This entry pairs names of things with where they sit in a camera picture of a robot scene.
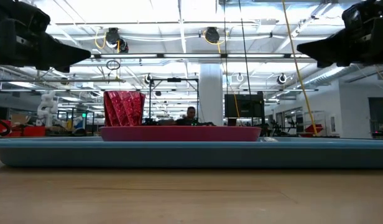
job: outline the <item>ceiling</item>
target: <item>ceiling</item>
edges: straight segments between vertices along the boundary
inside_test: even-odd
[[[83,48],[92,54],[115,54],[116,50],[104,44],[104,33],[109,27],[119,28],[121,37],[129,46],[129,54],[291,54],[292,47],[287,33],[283,6],[278,1],[254,0],[23,0],[43,10],[51,17],[47,32],[64,44]],[[318,1],[287,1],[287,17],[297,44],[324,39],[343,28],[340,15],[343,10],[357,1],[320,4]],[[203,34],[207,27],[216,27],[222,44],[207,43]],[[223,63],[212,58],[123,58],[119,70],[110,71],[106,63],[110,59],[88,59],[74,65],[70,73],[55,70],[37,71],[34,68],[0,67],[0,78],[17,80],[45,80],[33,83],[35,89],[146,89],[144,78],[198,78],[202,63]],[[298,67],[304,80],[318,77],[331,68],[319,70],[310,58],[298,60]],[[279,89],[298,88],[293,58],[249,58],[248,71],[244,58],[228,60],[223,75],[229,77],[231,88],[246,88],[246,75],[250,76],[251,88]],[[290,77],[284,86],[278,86],[280,74]],[[49,82],[69,78],[78,80],[62,85]],[[196,93],[190,84],[163,83],[161,88],[187,91],[163,92],[159,99],[193,99]],[[5,84],[5,89],[31,89],[29,86]],[[276,97],[276,92],[267,92],[267,99]],[[80,102],[97,102],[99,96],[89,92],[72,93]],[[177,114],[168,107],[164,113]]]

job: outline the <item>table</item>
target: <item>table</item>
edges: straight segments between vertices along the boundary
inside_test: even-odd
[[[4,223],[383,223],[383,170],[20,169]]]

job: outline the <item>blue tray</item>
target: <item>blue tray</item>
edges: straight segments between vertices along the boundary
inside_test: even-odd
[[[0,139],[13,167],[383,169],[383,141],[104,142],[100,137]]]

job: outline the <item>metal frame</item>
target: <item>metal frame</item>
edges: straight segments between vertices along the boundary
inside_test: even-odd
[[[199,81],[198,78],[151,78],[150,82],[153,82],[153,81],[158,81],[158,83],[153,88],[152,88],[152,85],[150,83],[148,84],[149,85],[149,119],[152,118],[152,91],[154,91],[154,89],[157,88],[157,86],[159,86],[164,81],[166,81],[166,82],[186,81],[197,92],[197,108],[196,108],[197,112],[196,112],[196,115],[197,115],[197,120],[198,120],[198,109],[199,109],[199,102],[200,102],[200,92],[199,92],[200,84],[198,83],[198,81]],[[196,81],[197,82],[197,88],[195,88],[189,81]]]

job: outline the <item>pink tray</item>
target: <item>pink tray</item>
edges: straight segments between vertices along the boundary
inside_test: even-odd
[[[104,141],[257,141],[261,129],[216,126],[103,127]]]

